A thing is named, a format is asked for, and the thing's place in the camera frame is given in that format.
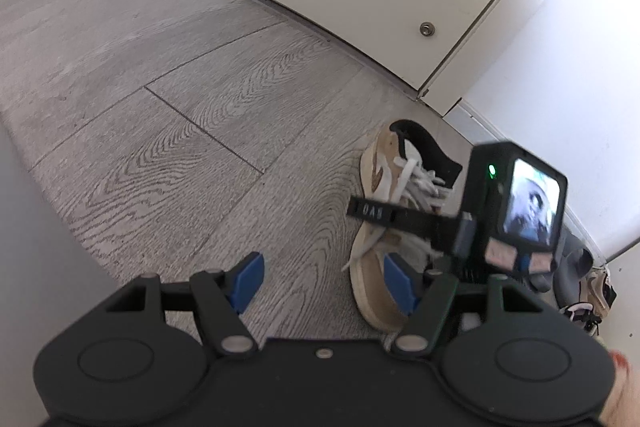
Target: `shoe sole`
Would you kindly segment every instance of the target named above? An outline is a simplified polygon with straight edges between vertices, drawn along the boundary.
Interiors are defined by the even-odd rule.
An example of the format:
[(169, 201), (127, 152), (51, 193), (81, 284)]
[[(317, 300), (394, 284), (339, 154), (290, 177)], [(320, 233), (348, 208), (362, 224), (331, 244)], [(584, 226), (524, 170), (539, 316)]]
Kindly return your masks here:
[[(373, 172), (373, 155), (375, 148), (376, 142), (374, 140), (372, 145), (370, 145), (360, 157), (360, 182), (362, 183), (362, 190), (365, 198), (371, 198), (373, 196), (373, 192), (371, 190), (371, 175)], [(369, 225), (367, 223), (363, 223), (358, 230), (356, 238), (353, 241), (353, 246), (351, 247), (351, 255), (353, 255), (354, 251), (358, 251), (364, 244), (367, 237), (368, 227)], [(385, 331), (385, 333), (394, 333), (401, 329), (402, 325), (406, 322), (406, 316), (402, 315), (401, 312), (398, 311), (393, 297), (388, 293), (386, 286), (384, 286), (384, 282), (382, 284), (383, 288), (380, 291), (386, 292), (386, 298), (383, 299), (385, 301), (388, 299), (388, 302), (385, 302), (385, 307), (389, 309), (386, 312), (380, 313), (380, 311), (375, 311), (375, 308), (379, 308), (379, 306), (373, 306), (369, 296), (367, 296), (362, 260), (351, 265), (349, 275), (351, 278), (353, 297), (355, 298), (356, 305), (362, 314), (362, 317), (372, 327), (377, 330)]]

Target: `blue gripper pad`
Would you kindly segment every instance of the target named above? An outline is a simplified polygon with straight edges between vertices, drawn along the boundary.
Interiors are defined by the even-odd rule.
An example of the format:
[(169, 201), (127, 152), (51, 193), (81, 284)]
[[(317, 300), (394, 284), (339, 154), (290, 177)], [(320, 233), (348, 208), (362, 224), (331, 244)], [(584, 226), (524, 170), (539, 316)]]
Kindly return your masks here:
[(229, 304), (242, 314), (264, 281), (264, 256), (257, 255), (236, 275), (232, 282)]
[(396, 301), (399, 310), (405, 315), (411, 315), (418, 305), (411, 279), (402, 269), (385, 255), (385, 285), (391, 296)]

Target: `pile of shoes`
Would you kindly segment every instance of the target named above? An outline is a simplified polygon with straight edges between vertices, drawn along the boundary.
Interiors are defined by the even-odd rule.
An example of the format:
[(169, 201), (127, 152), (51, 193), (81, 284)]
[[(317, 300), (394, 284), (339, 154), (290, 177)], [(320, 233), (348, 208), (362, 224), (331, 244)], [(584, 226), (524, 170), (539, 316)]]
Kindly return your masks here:
[[(383, 126), (360, 160), (364, 197), (430, 212), (440, 211), (461, 171), (462, 165), (411, 120)], [(442, 254), (431, 251), (428, 241), (410, 234), (370, 223), (360, 227), (344, 269), (350, 272), (353, 295), (364, 319), (374, 328), (392, 333), (402, 327), (406, 316), (385, 286), (383, 258), (389, 251), (399, 253), (420, 271), (435, 266)], [(593, 334), (616, 298), (608, 270), (593, 267), (591, 253), (566, 227), (555, 260), (555, 273), (531, 275), (523, 284), (536, 293), (553, 288), (561, 312)]]

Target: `beige and white sneaker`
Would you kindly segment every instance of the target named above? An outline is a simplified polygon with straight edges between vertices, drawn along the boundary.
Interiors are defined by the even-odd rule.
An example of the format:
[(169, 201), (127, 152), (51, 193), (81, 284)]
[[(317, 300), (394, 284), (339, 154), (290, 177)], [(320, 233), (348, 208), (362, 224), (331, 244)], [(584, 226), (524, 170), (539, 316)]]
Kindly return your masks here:
[[(385, 125), (360, 159), (364, 197), (431, 212), (443, 206), (460, 171), (462, 166), (412, 120)], [(428, 242), (412, 234), (363, 223), (343, 268), (350, 271), (362, 316), (387, 333), (398, 331), (406, 321), (385, 286), (383, 259), (390, 252), (399, 253), (420, 271), (427, 256), (436, 255)]]

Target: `shoe tongue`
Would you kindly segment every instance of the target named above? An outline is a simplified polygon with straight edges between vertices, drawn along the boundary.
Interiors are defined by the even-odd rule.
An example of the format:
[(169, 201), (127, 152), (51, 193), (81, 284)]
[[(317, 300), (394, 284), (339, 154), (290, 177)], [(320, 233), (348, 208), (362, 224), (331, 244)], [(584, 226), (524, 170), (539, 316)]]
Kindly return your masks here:
[(409, 140), (404, 140), (404, 155), (405, 160), (416, 159), (418, 160), (418, 163), (422, 165), (422, 156), (420, 156), (420, 153), (415, 148), (414, 144), (412, 144)]

